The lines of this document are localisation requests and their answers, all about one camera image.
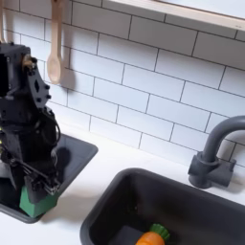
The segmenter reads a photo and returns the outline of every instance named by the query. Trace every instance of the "black mat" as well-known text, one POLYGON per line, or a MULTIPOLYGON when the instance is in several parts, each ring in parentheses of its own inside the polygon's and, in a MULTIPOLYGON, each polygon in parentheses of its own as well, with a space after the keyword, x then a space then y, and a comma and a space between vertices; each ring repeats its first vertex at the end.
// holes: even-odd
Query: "black mat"
MULTIPOLYGON (((59 194, 61 195, 91 159, 97 154, 98 149, 84 141, 62 135, 56 147, 57 170, 62 183, 59 194)), ((19 208, 20 193, 16 192, 9 179, 0 179, 0 212, 25 223, 34 223, 37 218, 30 218, 19 208)))

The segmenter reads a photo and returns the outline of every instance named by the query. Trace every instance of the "cable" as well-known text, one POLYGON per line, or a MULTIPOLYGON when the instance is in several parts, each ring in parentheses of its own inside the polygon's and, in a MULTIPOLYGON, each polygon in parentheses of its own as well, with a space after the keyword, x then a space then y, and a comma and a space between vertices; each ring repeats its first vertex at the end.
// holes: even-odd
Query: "cable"
POLYGON ((59 142, 60 138, 61 138, 60 127, 59 127, 59 125, 58 125, 58 123, 57 123, 57 121, 56 121, 55 118, 51 117, 51 116, 50 116, 48 113, 46 113, 45 111, 43 112, 43 114, 44 114, 45 116, 47 116, 50 120, 52 120, 52 121, 55 123, 56 128, 57 128, 57 139, 56 139, 56 141, 55 141, 54 143, 51 143, 51 142, 47 139, 47 137, 45 136, 45 134, 44 134, 43 131, 42 131, 43 139, 44 139, 44 141, 45 141, 48 145, 56 146, 57 143, 59 142))

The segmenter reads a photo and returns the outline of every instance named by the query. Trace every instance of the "green base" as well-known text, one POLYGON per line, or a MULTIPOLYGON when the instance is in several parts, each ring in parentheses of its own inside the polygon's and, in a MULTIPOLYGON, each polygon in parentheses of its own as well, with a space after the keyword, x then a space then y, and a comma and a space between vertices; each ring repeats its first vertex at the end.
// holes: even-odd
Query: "green base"
POLYGON ((29 217, 36 218, 39 215, 49 211, 57 205, 58 194, 54 196, 48 195, 45 199, 41 200, 37 204, 32 204, 29 201, 27 188, 23 187, 21 190, 21 198, 19 207, 23 210, 29 217))
POLYGON ((164 226, 161 226, 159 224, 154 224, 151 226, 150 231, 160 235, 164 241, 169 240, 170 234, 168 233, 168 230, 164 226))

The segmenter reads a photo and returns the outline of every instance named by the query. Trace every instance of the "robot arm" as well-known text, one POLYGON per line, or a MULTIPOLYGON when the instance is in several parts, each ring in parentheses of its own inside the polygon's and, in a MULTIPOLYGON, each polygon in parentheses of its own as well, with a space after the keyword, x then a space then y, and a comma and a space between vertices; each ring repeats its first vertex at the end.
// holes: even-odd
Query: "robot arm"
POLYGON ((60 130, 45 106, 50 86, 25 46, 0 44, 0 67, 0 178, 9 178, 16 190, 25 188, 35 205, 60 186, 53 152, 60 130))

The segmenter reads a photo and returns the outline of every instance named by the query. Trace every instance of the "black tray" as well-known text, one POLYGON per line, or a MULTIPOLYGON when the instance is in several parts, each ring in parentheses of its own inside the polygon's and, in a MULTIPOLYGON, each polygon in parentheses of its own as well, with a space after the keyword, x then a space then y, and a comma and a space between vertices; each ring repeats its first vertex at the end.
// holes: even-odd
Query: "black tray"
POLYGON ((244 245, 245 207, 142 169, 115 177, 85 219, 82 245, 135 245, 153 223, 167 245, 244 245))
MULTIPOLYGON (((97 152, 94 145, 66 135, 61 136, 56 147, 57 170, 62 183, 59 195, 70 186, 97 152)), ((0 212, 30 224, 41 218, 31 218, 19 208, 19 195, 16 195, 8 179, 0 179, 0 212)))

